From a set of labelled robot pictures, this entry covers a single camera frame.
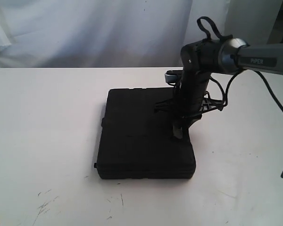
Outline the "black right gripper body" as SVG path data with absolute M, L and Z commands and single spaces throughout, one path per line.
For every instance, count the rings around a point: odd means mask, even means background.
M 191 122 L 199 120 L 202 114 L 213 111 L 223 110 L 223 100 L 212 99 L 210 94 L 204 94 L 204 97 L 196 99 L 193 103 L 184 103 L 178 97 L 156 102 L 154 113 L 167 113 L 174 121 Z

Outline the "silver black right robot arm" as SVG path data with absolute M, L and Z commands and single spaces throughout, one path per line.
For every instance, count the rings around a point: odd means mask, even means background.
M 283 44 L 250 46 L 238 38 L 202 40 L 181 49 L 182 70 L 169 70 L 165 81 L 173 86 L 171 99 L 157 103 L 155 110 L 172 115 L 173 135 L 185 139 L 187 129 L 204 113 L 222 111 L 228 104 L 229 88 L 220 89 L 222 98 L 212 99 L 209 81 L 212 73 L 233 77 L 245 70 L 283 75 Z

